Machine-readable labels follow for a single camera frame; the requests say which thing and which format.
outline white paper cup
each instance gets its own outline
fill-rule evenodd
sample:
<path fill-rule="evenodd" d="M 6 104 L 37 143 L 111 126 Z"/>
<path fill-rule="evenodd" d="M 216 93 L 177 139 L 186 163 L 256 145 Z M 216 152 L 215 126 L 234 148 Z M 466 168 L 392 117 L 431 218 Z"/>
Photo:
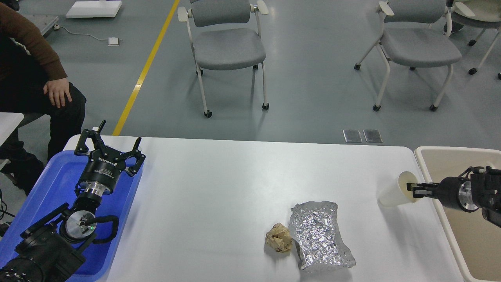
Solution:
<path fill-rule="evenodd" d="M 407 183 L 418 183 L 418 181 L 412 172 L 404 171 L 396 182 L 389 183 L 381 190 L 378 201 L 385 207 L 394 207 L 419 200 L 419 198 L 412 197 L 411 191 L 407 191 Z"/>

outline chair seat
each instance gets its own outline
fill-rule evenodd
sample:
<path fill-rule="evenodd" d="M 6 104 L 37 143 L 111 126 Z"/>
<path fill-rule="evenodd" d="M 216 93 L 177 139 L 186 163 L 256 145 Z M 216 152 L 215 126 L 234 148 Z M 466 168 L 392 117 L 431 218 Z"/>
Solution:
<path fill-rule="evenodd" d="M 462 25 L 481 28 L 481 29 L 497 29 L 501 27 L 501 22 L 483 22 L 474 19 L 467 18 L 458 13 L 452 13 L 452 21 L 460 23 Z"/>
<path fill-rule="evenodd" d="M 261 38 L 251 29 L 203 32 L 193 45 L 196 61 L 204 69 L 242 69 L 257 65 L 266 58 Z"/>
<path fill-rule="evenodd" d="M 461 59 L 456 46 L 440 31 L 431 29 L 388 28 L 381 44 L 393 62 L 409 67 L 440 67 Z"/>

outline foil package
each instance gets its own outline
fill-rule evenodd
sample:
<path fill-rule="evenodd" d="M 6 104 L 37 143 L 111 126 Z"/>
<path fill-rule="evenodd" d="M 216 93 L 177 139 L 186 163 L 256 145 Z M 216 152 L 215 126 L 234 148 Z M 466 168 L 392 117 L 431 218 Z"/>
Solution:
<path fill-rule="evenodd" d="M 306 202 L 291 209 L 291 237 L 299 245 L 300 267 L 305 272 L 354 267 L 351 250 L 343 243 L 337 222 L 338 205 Z"/>

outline chair armrest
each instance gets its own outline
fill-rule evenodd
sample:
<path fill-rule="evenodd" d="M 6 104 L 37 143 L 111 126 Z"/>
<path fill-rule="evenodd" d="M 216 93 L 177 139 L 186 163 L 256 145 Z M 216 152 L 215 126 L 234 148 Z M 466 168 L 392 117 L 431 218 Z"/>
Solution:
<path fill-rule="evenodd" d="M 394 16 L 395 13 L 393 12 L 393 10 L 390 8 L 390 6 L 388 5 L 388 2 L 385 2 L 385 1 L 379 1 L 379 8 L 381 9 L 381 11 L 383 11 L 383 13 L 387 16 Z"/>
<path fill-rule="evenodd" d="M 475 13 L 468 8 L 464 3 L 462 2 L 454 2 L 454 6 L 452 7 L 452 10 L 460 10 L 463 15 L 465 15 L 468 18 L 475 17 Z"/>
<path fill-rule="evenodd" d="M 179 7 L 177 9 L 177 19 L 180 22 L 187 22 L 188 21 L 188 11 L 186 11 L 185 7 Z"/>
<path fill-rule="evenodd" d="M 263 0 L 258 0 L 258 10 L 261 15 L 268 15 L 270 13 L 268 6 L 266 6 L 266 3 Z"/>

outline trash bin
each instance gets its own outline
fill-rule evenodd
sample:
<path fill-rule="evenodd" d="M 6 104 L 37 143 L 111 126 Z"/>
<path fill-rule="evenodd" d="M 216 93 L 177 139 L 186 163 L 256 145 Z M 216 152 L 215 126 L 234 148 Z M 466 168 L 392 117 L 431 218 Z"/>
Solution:
<path fill-rule="evenodd" d="M 459 176 L 470 166 L 501 169 L 501 151 L 497 150 L 419 147 L 414 154 L 427 182 Z M 433 201 L 465 281 L 501 281 L 501 228 L 486 221 L 480 209 L 466 213 Z"/>

